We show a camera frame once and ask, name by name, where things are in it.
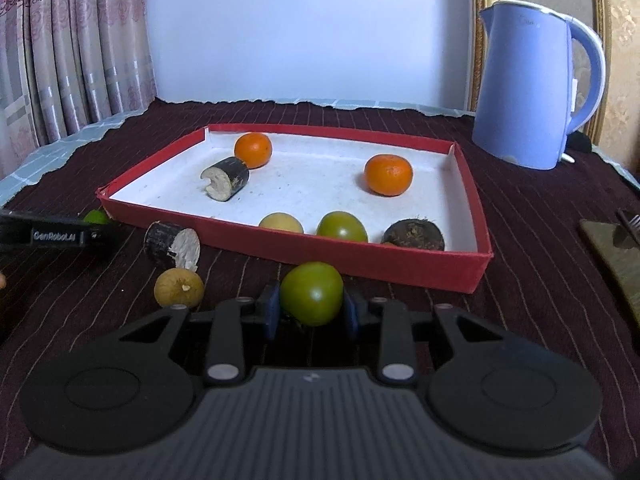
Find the pink patterned curtain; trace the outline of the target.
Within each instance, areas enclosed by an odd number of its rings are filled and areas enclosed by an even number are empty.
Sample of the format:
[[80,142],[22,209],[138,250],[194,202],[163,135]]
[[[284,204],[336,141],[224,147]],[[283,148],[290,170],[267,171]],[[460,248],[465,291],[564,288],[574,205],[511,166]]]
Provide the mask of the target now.
[[1,0],[1,172],[156,96],[144,0]]

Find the left orange tangerine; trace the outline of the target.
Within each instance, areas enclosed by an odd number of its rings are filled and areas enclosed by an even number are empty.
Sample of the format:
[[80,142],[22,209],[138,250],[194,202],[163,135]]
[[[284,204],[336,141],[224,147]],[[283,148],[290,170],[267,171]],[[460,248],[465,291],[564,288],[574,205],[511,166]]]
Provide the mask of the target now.
[[271,155],[271,141],[262,132],[245,133],[234,144],[234,156],[241,159],[250,169],[267,165]]

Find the dark maroon striped cloth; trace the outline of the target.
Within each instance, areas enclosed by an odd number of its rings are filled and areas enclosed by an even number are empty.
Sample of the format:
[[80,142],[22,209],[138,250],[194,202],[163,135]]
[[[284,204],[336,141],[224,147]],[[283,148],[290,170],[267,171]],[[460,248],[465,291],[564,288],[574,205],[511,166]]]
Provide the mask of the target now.
[[[588,368],[603,391],[590,452],[614,470],[639,453],[639,333],[605,267],[593,257],[584,220],[611,222],[637,211],[639,195],[599,156],[576,153],[547,172],[499,162],[472,143],[472,120],[417,110],[336,110],[308,102],[172,104],[154,101],[100,140],[68,139],[72,157],[21,186],[2,181],[13,210],[81,217],[96,190],[180,136],[215,122],[342,127],[425,136],[459,144],[483,203],[494,255],[472,295],[358,280],[368,296],[429,309],[448,302],[500,324]],[[16,248],[2,252],[1,466],[34,445],[18,394],[28,374],[50,360],[155,309],[156,267],[144,233],[125,228],[98,256],[82,250]]]

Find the black sugarcane piece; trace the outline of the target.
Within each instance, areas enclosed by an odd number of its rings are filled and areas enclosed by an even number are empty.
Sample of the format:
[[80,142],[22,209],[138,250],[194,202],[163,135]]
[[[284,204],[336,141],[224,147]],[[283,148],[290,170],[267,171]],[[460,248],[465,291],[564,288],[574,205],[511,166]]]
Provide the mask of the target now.
[[250,180],[250,170],[241,159],[230,156],[205,168],[200,178],[207,180],[206,194],[217,202],[231,200]]
[[201,242],[194,229],[171,222],[154,221],[145,231],[143,250],[163,269],[179,268],[196,272]]

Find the green cut fruit piece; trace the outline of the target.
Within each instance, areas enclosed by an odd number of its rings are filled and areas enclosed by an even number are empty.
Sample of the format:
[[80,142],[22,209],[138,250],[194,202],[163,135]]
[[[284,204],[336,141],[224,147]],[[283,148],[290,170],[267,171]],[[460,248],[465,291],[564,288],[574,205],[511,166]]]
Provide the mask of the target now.
[[111,222],[111,218],[102,209],[91,209],[85,214],[82,221],[89,224],[96,224],[97,226],[106,226]]

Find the orange tangerine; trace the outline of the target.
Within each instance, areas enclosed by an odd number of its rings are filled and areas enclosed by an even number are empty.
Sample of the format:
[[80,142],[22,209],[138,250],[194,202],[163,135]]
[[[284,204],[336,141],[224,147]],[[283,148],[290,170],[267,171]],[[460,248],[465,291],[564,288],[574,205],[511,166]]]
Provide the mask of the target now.
[[378,195],[393,197],[404,194],[413,180],[413,168],[407,159],[392,154],[371,157],[364,166],[367,187]]
[[267,165],[271,155],[271,141],[262,132],[245,133],[234,144],[234,156],[241,159],[250,169]]

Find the yellow-brown round fruit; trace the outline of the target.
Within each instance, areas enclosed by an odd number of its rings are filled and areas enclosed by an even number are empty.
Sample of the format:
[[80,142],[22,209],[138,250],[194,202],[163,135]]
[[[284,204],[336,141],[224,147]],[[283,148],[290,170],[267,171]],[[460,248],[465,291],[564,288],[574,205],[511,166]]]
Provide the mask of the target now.
[[204,297],[204,283],[193,271],[173,268],[164,271],[154,285],[154,298],[162,308],[183,304],[196,307]]
[[292,214],[286,214],[285,212],[267,214],[265,218],[260,220],[258,226],[263,229],[293,232],[298,234],[303,234],[304,232],[302,224],[293,217]]

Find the green round fruit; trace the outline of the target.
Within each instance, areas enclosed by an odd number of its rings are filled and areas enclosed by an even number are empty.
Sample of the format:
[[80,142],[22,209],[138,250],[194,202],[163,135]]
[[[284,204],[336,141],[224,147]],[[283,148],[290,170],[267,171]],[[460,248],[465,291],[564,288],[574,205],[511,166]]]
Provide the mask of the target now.
[[326,214],[320,220],[316,234],[348,242],[367,243],[369,240],[368,233],[360,220],[346,211],[331,211]]
[[299,323],[320,326],[340,310],[343,292],[343,279],[333,266],[307,262],[285,275],[280,285],[280,307]]

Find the dark brown water chestnut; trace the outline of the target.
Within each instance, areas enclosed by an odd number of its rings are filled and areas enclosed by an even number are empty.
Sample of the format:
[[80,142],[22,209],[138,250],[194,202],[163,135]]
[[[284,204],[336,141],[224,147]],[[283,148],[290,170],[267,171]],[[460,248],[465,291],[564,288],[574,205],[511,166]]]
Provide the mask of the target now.
[[436,252],[443,252],[446,248],[442,231],[426,219],[404,219],[393,223],[384,232],[382,243]]

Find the right orange tangerine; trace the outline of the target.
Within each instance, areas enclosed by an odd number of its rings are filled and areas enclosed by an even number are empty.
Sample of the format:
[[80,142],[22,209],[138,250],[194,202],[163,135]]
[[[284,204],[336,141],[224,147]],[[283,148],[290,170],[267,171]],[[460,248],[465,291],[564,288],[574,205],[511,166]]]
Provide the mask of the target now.
[[404,194],[413,180],[413,168],[407,159],[392,154],[371,157],[364,166],[367,187],[378,195],[393,197]]

